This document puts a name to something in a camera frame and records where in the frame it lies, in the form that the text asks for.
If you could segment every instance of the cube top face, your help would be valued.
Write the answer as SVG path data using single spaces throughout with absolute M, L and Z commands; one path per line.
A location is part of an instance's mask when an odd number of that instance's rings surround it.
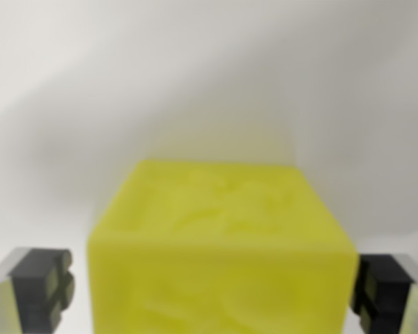
M 100 223 L 140 240 L 350 245 L 296 168 L 143 161 Z

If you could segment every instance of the yellow cube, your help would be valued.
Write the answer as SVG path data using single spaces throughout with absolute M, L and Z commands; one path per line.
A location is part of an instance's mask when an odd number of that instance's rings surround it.
M 357 267 L 296 168 L 143 161 L 88 243 L 97 334 L 339 334 Z

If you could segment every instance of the translucent yellow object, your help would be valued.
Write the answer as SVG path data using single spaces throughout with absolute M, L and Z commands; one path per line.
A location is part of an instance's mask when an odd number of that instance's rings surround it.
M 97 334 L 339 334 L 357 253 L 296 168 L 143 161 L 88 261 Z

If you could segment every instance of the white backdrop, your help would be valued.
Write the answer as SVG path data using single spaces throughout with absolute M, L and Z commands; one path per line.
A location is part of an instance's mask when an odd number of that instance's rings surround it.
M 72 249 L 60 334 L 146 157 L 297 164 L 360 251 L 418 261 L 418 1 L 0 1 L 0 259 Z

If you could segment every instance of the yellow block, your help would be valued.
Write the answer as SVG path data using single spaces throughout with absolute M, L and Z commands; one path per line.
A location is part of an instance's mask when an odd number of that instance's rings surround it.
M 339 334 L 357 253 L 296 168 L 143 161 L 88 262 L 97 334 Z

